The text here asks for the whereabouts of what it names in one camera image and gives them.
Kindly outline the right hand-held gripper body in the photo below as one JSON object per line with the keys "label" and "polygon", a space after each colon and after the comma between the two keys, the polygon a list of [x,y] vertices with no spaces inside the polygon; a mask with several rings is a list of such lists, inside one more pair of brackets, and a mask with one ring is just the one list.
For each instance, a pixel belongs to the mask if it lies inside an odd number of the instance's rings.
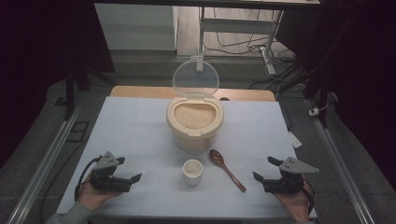
{"label": "right hand-held gripper body", "polygon": [[311,166],[293,157],[288,157],[280,166],[279,179],[264,179],[263,188],[265,192],[278,194],[296,194],[304,187],[303,174],[318,173],[319,168]]}

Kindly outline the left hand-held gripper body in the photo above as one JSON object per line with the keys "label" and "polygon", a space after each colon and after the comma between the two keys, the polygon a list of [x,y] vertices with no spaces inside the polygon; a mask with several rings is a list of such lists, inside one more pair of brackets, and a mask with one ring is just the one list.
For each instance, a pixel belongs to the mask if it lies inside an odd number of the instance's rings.
{"label": "left hand-held gripper body", "polygon": [[102,191],[129,192],[132,186],[131,179],[114,176],[119,165],[117,158],[110,151],[105,153],[92,170],[92,186]]}

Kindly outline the brown wooden spoon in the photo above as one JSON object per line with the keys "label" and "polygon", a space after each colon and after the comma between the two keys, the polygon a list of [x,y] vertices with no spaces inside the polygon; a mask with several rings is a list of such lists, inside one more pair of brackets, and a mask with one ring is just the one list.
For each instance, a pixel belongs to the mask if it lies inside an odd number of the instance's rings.
{"label": "brown wooden spoon", "polygon": [[215,149],[209,150],[210,159],[219,167],[223,168],[225,172],[230,176],[231,180],[235,183],[235,185],[242,191],[246,192],[247,188],[233,175],[233,173],[226,166],[225,161],[222,155]]}

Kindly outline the white cup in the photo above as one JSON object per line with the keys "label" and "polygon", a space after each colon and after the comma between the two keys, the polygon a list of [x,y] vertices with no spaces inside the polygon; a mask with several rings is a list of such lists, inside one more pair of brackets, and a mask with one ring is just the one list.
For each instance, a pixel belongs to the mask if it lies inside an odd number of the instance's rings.
{"label": "white cup", "polygon": [[196,186],[202,178],[203,165],[198,160],[187,160],[182,167],[183,180],[189,186]]}

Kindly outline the beige rice container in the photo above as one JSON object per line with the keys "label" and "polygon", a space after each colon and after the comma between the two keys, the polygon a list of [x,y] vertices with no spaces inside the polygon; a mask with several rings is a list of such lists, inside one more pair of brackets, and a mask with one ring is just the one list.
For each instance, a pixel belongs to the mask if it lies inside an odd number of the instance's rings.
{"label": "beige rice container", "polygon": [[[215,120],[208,126],[200,129],[190,129],[180,125],[174,115],[178,105],[199,104],[212,105],[217,112]],[[166,122],[172,130],[175,142],[186,151],[198,153],[209,149],[215,141],[216,134],[224,121],[224,110],[221,102],[213,97],[177,97],[174,98],[166,109]]]}

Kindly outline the rice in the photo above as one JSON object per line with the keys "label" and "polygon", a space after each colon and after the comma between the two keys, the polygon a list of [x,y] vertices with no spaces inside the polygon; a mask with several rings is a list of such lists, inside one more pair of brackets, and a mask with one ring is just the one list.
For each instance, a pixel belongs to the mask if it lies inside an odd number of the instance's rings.
{"label": "rice", "polygon": [[210,125],[217,112],[212,105],[184,104],[174,110],[176,121],[190,129],[200,129]]}

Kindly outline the person's right hand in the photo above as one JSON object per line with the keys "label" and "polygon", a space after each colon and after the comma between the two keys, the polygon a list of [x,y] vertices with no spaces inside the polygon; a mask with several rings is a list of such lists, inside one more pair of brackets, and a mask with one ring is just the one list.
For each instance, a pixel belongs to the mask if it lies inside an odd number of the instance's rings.
{"label": "person's right hand", "polygon": [[308,214],[309,200],[303,192],[293,195],[274,193],[274,196],[280,201],[293,223],[303,224],[310,221]]}

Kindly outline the person's left hand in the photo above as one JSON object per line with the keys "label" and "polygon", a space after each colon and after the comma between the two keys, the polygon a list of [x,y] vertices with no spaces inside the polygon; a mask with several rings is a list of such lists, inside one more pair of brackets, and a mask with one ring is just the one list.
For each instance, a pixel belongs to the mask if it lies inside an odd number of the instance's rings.
{"label": "person's left hand", "polygon": [[98,210],[106,201],[118,197],[121,192],[102,191],[95,189],[91,182],[91,177],[88,176],[81,184],[81,189],[78,196],[78,202],[84,205],[92,212]]}

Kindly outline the white paper tag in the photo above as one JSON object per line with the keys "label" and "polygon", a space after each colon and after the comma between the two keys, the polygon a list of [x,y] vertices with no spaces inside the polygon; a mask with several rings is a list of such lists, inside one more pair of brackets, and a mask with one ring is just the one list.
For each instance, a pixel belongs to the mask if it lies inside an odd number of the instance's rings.
{"label": "white paper tag", "polygon": [[298,148],[303,145],[302,142],[292,132],[289,132],[289,136],[294,148]]}

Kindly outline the white table cover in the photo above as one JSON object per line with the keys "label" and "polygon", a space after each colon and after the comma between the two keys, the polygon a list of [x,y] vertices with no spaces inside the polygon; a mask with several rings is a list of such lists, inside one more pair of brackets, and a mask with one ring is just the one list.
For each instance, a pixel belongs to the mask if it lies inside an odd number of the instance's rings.
{"label": "white table cover", "polygon": [[268,158],[285,160],[295,154],[280,107],[275,102],[224,103],[224,122],[214,149],[226,168],[214,165],[206,152],[195,156],[204,166],[195,186],[183,180],[182,166],[192,159],[180,149],[165,120],[165,99],[106,98],[70,184],[57,209],[67,212],[85,166],[111,152],[123,157],[117,177],[140,175],[138,183],[99,209],[108,217],[182,218],[278,218],[286,212],[279,201],[264,191],[255,174],[280,177]]}

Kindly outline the black stand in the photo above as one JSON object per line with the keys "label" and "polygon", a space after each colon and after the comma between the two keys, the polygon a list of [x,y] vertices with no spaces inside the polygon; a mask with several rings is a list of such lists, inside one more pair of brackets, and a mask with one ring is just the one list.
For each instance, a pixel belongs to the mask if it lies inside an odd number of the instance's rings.
{"label": "black stand", "polygon": [[279,87],[279,91],[286,91],[291,87],[301,84],[303,81],[308,81],[306,87],[303,90],[303,97],[305,99],[313,99],[317,93],[319,93],[319,106],[318,106],[318,120],[324,128],[327,128],[326,109],[329,105],[328,94],[329,94],[329,76],[327,66],[324,63],[320,63],[311,70],[305,71],[302,75],[299,75]]}
{"label": "black stand", "polygon": [[115,67],[108,46],[94,47],[92,49],[76,49],[69,56],[65,71],[65,98],[62,105],[66,106],[65,120],[69,120],[75,111],[75,87],[81,91],[88,91],[92,84],[88,74],[100,78],[105,83],[114,87],[118,83],[107,74],[113,74]]}

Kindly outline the clear round container lid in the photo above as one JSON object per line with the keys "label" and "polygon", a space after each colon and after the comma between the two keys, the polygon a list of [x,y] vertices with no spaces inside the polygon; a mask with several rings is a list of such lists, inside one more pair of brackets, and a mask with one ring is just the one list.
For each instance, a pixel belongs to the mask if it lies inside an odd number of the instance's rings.
{"label": "clear round container lid", "polygon": [[219,74],[208,62],[190,60],[176,69],[172,85],[179,95],[212,96],[219,89]]}

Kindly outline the white cabinet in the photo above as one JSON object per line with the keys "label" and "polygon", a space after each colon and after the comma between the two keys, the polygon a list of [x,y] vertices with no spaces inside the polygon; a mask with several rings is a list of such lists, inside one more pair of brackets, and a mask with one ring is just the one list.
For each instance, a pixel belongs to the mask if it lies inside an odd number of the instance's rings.
{"label": "white cabinet", "polygon": [[177,7],[99,3],[94,6],[110,49],[177,49]]}

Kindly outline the black floor frame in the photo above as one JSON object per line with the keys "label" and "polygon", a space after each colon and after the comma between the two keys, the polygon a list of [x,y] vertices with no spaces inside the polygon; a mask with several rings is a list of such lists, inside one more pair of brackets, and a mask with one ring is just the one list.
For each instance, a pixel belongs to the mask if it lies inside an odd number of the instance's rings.
{"label": "black floor frame", "polygon": [[71,143],[81,143],[88,131],[89,124],[90,123],[88,121],[76,121],[73,124],[66,141]]}

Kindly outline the white desk frame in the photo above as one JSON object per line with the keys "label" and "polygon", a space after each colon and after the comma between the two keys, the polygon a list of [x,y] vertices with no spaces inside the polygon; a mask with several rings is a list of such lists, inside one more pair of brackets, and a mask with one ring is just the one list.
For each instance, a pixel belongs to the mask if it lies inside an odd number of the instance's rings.
{"label": "white desk frame", "polygon": [[[261,48],[265,68],[270,75],[276,70],[271,63],[269,51],[276,35],[278,25],[285,10],[314,10],[321,6],[320,0],[94,0],[99,4],[198,7],[201,10],[199,19],[198,56],[204,58],[204,33],[235,33],[268,35],[267,43]],[[211,19],[205,16],[208,7],[267,9],[276,12],[271,21],[248,21],[238,19]]]}

